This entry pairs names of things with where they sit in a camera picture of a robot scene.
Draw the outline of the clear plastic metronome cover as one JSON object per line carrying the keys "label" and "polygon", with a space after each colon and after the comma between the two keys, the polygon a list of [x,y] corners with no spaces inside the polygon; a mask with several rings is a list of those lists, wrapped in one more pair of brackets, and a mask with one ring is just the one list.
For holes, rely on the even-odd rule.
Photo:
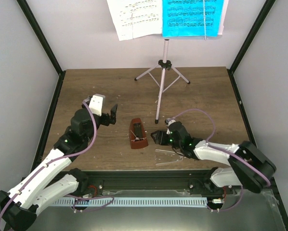
{"label": "clear plastic metronome cover", "polygon": [[184,156],[181,153],[174,151],[167,151],[162,149],[155,149],[155,162],[156,166],[164,166],[183,161]]}

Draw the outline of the red wooden metronome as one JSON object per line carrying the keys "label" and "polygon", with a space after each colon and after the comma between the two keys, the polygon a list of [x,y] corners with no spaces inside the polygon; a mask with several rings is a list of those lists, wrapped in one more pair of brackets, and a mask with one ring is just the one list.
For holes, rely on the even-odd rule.
{"label": "red wooden metronome", "polygon": [[131,120],[129,139],[131,149],[142,149],[148,146],[148,139],[140,118],[134,118]]}

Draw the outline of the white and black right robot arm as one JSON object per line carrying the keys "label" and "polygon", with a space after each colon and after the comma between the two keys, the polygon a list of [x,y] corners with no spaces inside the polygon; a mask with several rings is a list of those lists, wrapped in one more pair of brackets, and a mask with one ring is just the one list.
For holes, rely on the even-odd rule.
{"label": "white and black right robot arm", "polygon": [[167,130],[151,133],[155,144],[171,146],[181,154],[194,160],[210,160],[227,165],[216,168],[204,181],[204,189],[210,194],[224,186],[241,186],[253,193],[260,193],[271,185],[276,172],[275,164],[253,143],[218,144],[192,137],[180,121],[171,120]]}

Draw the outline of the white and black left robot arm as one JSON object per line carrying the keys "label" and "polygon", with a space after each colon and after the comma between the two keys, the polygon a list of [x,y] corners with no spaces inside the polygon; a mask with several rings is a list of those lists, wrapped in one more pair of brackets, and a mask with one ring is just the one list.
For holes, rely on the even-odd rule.
{"label": "white and black left robot arm", "polygon": [[78,168],[68,171],[55,183],[51,181],[78,156],[94,144],[101,125],[116,123],[117,105],[109,114],[83,103],[71,118],[71,124],[55,143],[47,157],[18,185],[0,191],[0,222],[14,231],[26,231],[37,216],[54,201],[88,190],[88,177]]}

